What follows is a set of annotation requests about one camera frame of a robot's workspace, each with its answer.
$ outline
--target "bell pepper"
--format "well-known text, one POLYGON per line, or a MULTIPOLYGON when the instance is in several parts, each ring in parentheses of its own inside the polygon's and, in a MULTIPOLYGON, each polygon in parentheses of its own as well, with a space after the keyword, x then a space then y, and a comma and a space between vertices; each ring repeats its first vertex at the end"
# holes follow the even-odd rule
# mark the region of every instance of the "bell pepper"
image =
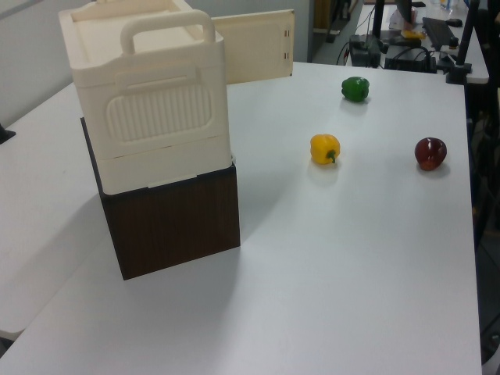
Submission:
POLYGON ((317 134, 311 138, 311 156, 318 164, 335 163, 341 154, 341 144, 330 134, 317 134))
POLYGON ((342 82, 342 94, 353 102, 362 102, 368 96, 370 82, 362 77, 350 77, 342 82))

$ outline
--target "black cable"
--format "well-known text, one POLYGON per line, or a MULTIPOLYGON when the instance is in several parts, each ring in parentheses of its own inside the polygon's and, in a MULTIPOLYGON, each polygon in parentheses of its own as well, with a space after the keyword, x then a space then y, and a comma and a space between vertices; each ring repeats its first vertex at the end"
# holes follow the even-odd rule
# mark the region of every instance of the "black cable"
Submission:
POLYGON ((354 34, 356 34, 356 31, 366 22, 366 20, 368 20, 371 16, 372 16, 372 13, 373 11, 375 10, 375 7, 373 7, 373 9, 370 11, 370 13, 368 13, 368 16, 365 18, 364 21, 362 21, 358 27, 356 28, 356 30, 354 31, 354 34))
POLYGON ((426 68, 427 68, 427 65, 428 65, 428 60, 430 59, 430 53, 429 53, 429 50, 428 50, 427 48, 422 47, 422 46, 420 46, 420 47, 408 47, 408 48, 406 48, 406 49, 403 49, 401 52, 399 52, 396 56, 394 56, 394 57, 392 58, 392 61, 391 61, 391 68, 394 68, 395 60, 399 59, 399 58, 400 58, 401 56, 403 56, 405 53, 407 53, 407 52, 409 52, 409 51, 411 51, 411 50, 413 50, 413 49, 421 49, 421 50, 423 50, 421 53, 419 53, 419 54, 417 55, 417 57, 418 57, 420 54, 422 54, 422 53, 425 53, 425 54, 426 54, 426 60, 427 60, 427 62, 426 62, 426 68))
POLYGON ((371 14, 372 12, 370 12, 370 14, 368 15, 368 27, 366 28, 366 37, 368 37, 368 34, 370 33, 370 21, 372 20, 372 17, 371 17, 371 14))
POLYGON ((336 65, 338 65, 338 60, 341 59, 342 51, 344 51, 345 46, 348 45, 348 44, 349 44, 349 42, 345 43, 344 46, 341 48, 341 51, 340 51, 340 53, 338 54, 338 57, 337 57, 337 63, 336 63, 336 65))

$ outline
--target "computer desk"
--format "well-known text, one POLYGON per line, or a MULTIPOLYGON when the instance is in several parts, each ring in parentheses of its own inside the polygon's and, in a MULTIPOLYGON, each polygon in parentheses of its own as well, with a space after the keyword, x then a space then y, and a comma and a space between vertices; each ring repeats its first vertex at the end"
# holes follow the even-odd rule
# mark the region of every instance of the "computer desk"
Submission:
MULTIPOLYGON (((54 117, 80 115, 66 95, 46 103, 54 117)), ((230 86, 228 105, 241 247, 123 281, 104 236, 0 373, 480 375, 463 89, 296 63, 230 86), (343 99, 361 74, 366 102, 343 99), (336 166, 310 160, 322 133, 341 142, 336 166), (429 136, 448 156, 426 173, 413 150, 429 136)), ((87 158, 77 147, 68 170, 87 158)))
MULTIPOLYGON (((467 18, 467 7, 463 3, 463 0, 459 0, 459 4, 451 8, 451 10, 443 9, 439 4, 433 4, 429 0, 423 0, 426 4, 423 8, 417 8, 417 25, 414 27, 416 31, 425 30, 422 28, 422 17, 435 18, 438 20, 447 20, 450 18, 459 18, 462 20, 463 25, 467 18)), ((368 27, 368 21, 363 23, 363 21, 368 17, 368 14, 372 11, 374 5, 364 5, 361 9, 358 21, 357 34, 366 34, 368 27)), ((384 7, 384 18, 382 19, 382 30, 389 30, 389 18, 391 14, 396 10, 396 5, 386 5, 384 7)), ((370 31, 373 26, 373 14, 371 16, 370 31)), ((461 27, 450 27, 452 33, 459 39, 462 40, 463 26, 461 27)), ((422 46, 427 48, 429 51, 433 51, 430 44, 429 37, 422 40, 422 46)), ((438 60, 440 58, 438 53, 434 53, 433 56, 438 60)), ((384 66, 384 57, 382 55, 381 65, 384 66)), ((477 39, 476 31, 473 30, 472 37, 469 43, 469 49, 466 55, 466 63, 472 64, 472 72, 467 75, 468 84, 487 84, 489 79, 488 69, 483 58, 483 52, 481 51, 479 41, 477 39)), ((443 75, 442 71, 438 71, 437 75, 443 75)))

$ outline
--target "white table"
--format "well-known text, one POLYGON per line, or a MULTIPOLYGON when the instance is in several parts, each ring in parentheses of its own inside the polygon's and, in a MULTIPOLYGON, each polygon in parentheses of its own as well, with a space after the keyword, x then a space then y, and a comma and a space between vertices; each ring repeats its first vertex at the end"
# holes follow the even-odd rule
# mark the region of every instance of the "white table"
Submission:
MULTIPOLYGON (((459 18, 463 21, 463 25, 465 25, 465 21, 467 18, 467 7, 463 3, 463 0, 459 0, 459 4, 451 8, 450 10, 443 9, 439 4, 432 4, 430 0, 423 0, 426 3, 426 7, 417 8, 418 16, 416 20, 416 25, 414 30, 422 31, 422 17, 435 18, 437 20, 448 20, 450 18, 459 18)), ((361 9, 361 13, 359 15, 358 26, 368 17, 368 14, 372 11, 374 5, 364 5, 361 9)), ((396 5, 386 5, 384 7, 384 18, 382 19, 382 27, 381 30, 389 30, 389 19, 391 14, 396 10, 396 5)), ((370 23, 370 30, 373 26, 373 14, 370 23)), ((366 21, 362 26, 358 28, 356 31, 357 34, 366 34, 368 21, 366 21)), ((462 40, 463 26, 462 27, 450 27, 452 33, 459 39, 459 42, 462 40)), ((426 37, 422 41, 422 46, 431 50, 434 50, 431 47, 429 37, 426 37)), ((382 55, 382 66, 384 66, 384 57, 382 55)), ((434 57, 439 59, 439 54, 435 53, 434 57)), ((477 39, 476 31, 473 30, 469 49, 466 55, 466 63, 472 64, 472 72, 467 75, 467 83, 469 84, 486 84, 489 79, 488 69, 486 67, 486 63, 484 62, 483 52, 481 51, 479 41, 477 39)))
POLYGON ((241 247, 123 281, 105 237, 0 373, 481 374, 463 88, 298 63, 228 92, 241 247), (337 167, 310 161, 320 133, 337 167), (430 173, 426 136, 448 146, 430 173))
POLYGON ((0 337, 16 339, 106 235, 73 86, 0 145, 0 337))

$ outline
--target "gray floor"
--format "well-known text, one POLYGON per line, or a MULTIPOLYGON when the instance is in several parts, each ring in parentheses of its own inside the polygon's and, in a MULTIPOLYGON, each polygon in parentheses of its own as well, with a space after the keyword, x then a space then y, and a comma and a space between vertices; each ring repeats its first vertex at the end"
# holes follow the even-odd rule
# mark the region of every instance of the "gray floor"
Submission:
POLYGON ((325 34, 314 34, 312 43, 312 62, 316 64, 337 65, 337 58, 342 47, 348 42, 349 37, 355 34, 359 14, 363 7, 363 1, 359 0, 351 13, 351 20, 336 20, 332 25, 333 30, 339 30, 340 34, 335 37, 334 43, 326 43, 325 34))

